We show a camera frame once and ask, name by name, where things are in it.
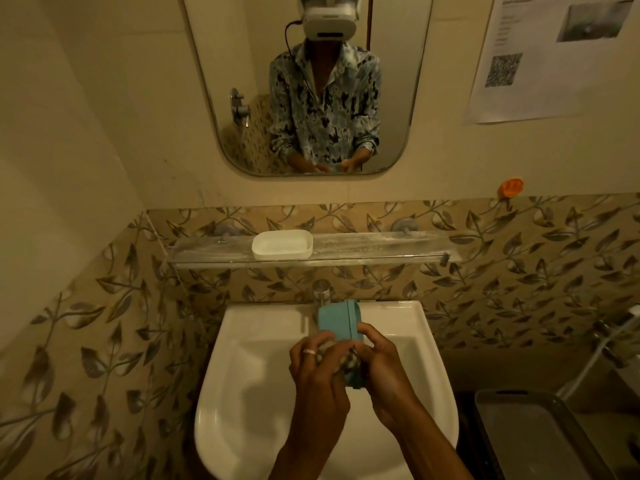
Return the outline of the person's right hand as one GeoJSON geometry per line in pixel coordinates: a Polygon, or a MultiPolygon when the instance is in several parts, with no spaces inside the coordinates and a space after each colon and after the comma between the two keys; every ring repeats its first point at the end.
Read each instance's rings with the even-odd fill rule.
{"type": "Polygon", "coordinates": [[[404,370],[397,348],[396,382],[372,382],[368,377],[365,387],[370,395],[376,416],[394,435],[397,434],[400,422],[416,419],[421,411],[427,412],[404,370]]]}

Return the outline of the chrome wall valve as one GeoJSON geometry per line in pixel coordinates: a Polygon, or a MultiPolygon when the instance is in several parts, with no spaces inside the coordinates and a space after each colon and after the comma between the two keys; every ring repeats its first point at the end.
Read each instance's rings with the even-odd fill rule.
{"type": "Polygon", "coordinates": [[[621,326],[597,320],[593,324],[593,352],[596,357],[608,360],[615,369],[624,369],[628,366],[628,360],[616,352],[616,340],[624,333],[621,326]]]}

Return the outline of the white paper notice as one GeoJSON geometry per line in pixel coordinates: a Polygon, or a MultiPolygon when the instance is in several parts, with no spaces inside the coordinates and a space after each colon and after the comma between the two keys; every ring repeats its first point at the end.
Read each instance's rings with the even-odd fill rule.
{"type": "Polygon", "coordinates": [[[493,0],[465,122],[565,116],[621,47],[640,0],[493,0]]]}

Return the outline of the white ceramic sink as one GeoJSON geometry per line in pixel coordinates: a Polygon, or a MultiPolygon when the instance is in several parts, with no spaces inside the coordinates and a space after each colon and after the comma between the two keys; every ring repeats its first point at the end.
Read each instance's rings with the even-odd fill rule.
{"type": "MultiPolygon", "coordinates": [[[[455,447],[452,387],[418,301],[362,301],[362,319],[396,345],[420,401],[455,447]]],[[[229,306],[199,395],[195,442],[217,480],[267,480],[287,437],[295,388],[289,350],[315,331],[313,305],[229,306]]],[[[348,388],[351,410],[320,480],[412,480],[401,450],[365,390],[348,388]]]]}

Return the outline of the person's right forearm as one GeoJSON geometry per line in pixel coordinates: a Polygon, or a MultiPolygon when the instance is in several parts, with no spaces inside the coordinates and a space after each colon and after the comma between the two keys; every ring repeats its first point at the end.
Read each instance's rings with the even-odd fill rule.
{"type": "Polygon", "coordinates": [[[413,480],[474,480],[427,412],[421,411],[416,419],[400,422],[396,439],[413,480]]]}

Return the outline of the rounded wall mirror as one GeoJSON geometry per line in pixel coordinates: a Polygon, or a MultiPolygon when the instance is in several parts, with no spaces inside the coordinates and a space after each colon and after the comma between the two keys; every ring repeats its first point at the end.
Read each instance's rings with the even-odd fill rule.
{"type": "MultiPolygon", "coordinates": [[[[268,149],[268,63],[285,49],[304,0],[184,0],[222,152],[252,177],[292,175],[268,149]]],[[[381,155],[364,174],[388,171],[410,133],[433,0],[357,0],[351,40],[381,56],[381,155]]]]}

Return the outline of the teal plastic soap case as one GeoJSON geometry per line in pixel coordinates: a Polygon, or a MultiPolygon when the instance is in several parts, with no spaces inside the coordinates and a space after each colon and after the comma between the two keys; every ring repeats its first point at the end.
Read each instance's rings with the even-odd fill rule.
{"type": "MultiPolygon", "coordinates": [[[[320,331],[330,331],[337,341],[358,340],[364,341],[364,337],[357,331],[357,323],[361,322],[362,315],[359,304],[354,299],[348,299],[340,303],[332,303],[318,309],[317,325],[320,331]]],[[[354,383],[346,382],[346,386],[353,389],[361,389],[364,386],[363,369],[361,365],[361,377],[354,383]]]]}

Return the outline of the person's left hand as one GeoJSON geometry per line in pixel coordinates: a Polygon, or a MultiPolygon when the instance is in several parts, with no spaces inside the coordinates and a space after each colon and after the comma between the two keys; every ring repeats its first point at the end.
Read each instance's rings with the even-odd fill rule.
{"type": "MultiPolygon", "coordinates": [[[[350,340],[350,347],[355,344],[356,340],[350,340]]],[[[336,373],[331,380],[313,378],[294,381],[294,385],[290,430],[344,428],[350,403],[343,373],[336,373]]]]}

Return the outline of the grey scrub pad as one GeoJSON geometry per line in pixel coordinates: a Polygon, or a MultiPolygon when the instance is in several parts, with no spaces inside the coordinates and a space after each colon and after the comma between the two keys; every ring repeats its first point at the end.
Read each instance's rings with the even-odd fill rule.
{"type": "MultiPolygon", "coordinates": [[[[316,354],[316,364],[322,363],[326,352],[329,348],[336,345],[335,340],[328,340],[322,345],[319,346],[316,354]]],[[[341,372],[343,373],[346,382],[354,383],[357,379],[361,377],[361,358],[358,355],[357,349],[355,346],[350,347],[347,354],[341,357],[338,367],[334,371],[334,373],[341,372]]]]}

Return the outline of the white plastic soap dish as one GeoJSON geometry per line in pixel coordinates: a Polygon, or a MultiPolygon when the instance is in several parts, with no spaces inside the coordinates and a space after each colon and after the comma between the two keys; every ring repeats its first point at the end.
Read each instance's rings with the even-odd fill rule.
{"type": "Polygon", "coordinates": [[[262,232],[252,241],[252,254],[260,261],[306,260],[313,249],[313,234],[306,230],[262,232]]]}

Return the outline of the glass wall shelf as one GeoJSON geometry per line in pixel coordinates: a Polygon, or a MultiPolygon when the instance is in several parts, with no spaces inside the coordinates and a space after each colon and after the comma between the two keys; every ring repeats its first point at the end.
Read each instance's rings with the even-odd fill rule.
{"type": "Polygon", "coordinates": [[[446,266],[460,262],[460,253],[435,233],[313,234],[314,249],[306,260],[260,261],[252,254],[255,236],[198,237],[177,242],[168,262],[178,269],[243,269],[259,267],[331,267],[384,264],[446,266]]]}

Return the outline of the person's left forearm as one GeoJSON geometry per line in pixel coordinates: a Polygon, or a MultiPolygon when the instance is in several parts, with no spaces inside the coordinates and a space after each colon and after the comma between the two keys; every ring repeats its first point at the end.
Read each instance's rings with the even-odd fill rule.
{"type": "Polygon", "coordinates": [[[291,429],[268,480],[319,480],[343,428],[291,429]]]}

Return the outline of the grey plastic bin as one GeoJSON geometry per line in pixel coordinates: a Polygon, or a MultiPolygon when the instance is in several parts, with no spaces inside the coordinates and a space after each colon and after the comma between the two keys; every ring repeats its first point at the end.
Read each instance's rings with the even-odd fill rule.
{"type": "Polygon", "coordinates": [[[618,480],[556,395],[480,390],[474,402],[502,480],[618,480]]]}

